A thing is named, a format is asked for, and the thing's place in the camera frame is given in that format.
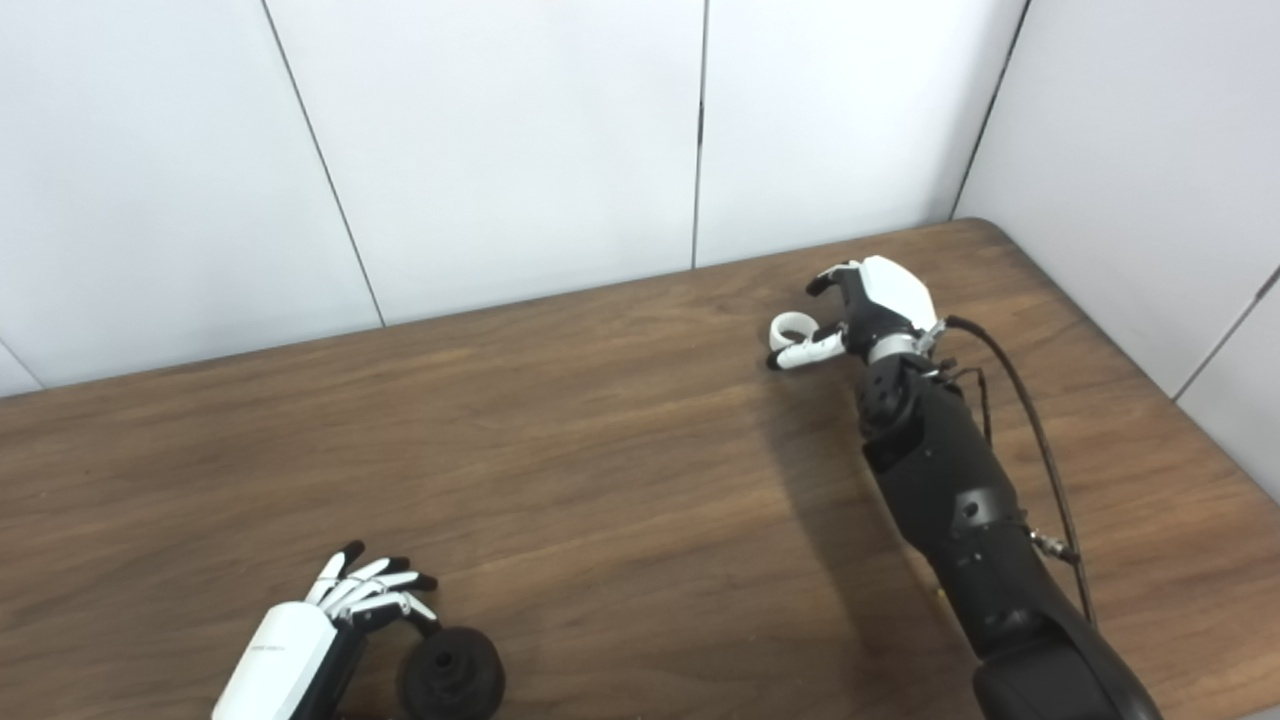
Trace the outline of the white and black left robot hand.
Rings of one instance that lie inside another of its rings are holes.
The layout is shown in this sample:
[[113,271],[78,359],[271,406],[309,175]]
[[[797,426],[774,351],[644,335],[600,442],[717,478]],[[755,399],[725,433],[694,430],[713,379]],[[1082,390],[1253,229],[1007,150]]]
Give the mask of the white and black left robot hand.
[[356,539],[323,565],[302,600],[270,607],[212,707],[214,719],[332,719],[371,634],[404,621],[422,634],[440,629],[421,594],[435,577],[403,556],[355,561]]

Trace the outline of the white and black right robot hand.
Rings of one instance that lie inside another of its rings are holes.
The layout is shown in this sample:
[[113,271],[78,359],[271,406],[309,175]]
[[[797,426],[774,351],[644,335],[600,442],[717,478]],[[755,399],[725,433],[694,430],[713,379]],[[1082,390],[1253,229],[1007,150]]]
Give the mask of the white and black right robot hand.
[[872,365],[893,355],[929,357],[945,322],[925,284],[883,256],[850,260],[814,275],[805,293],[836,288],[841,319],[822,325],[804,313],[781,313],[769,327],[765,365],[783,372],[851,355]]

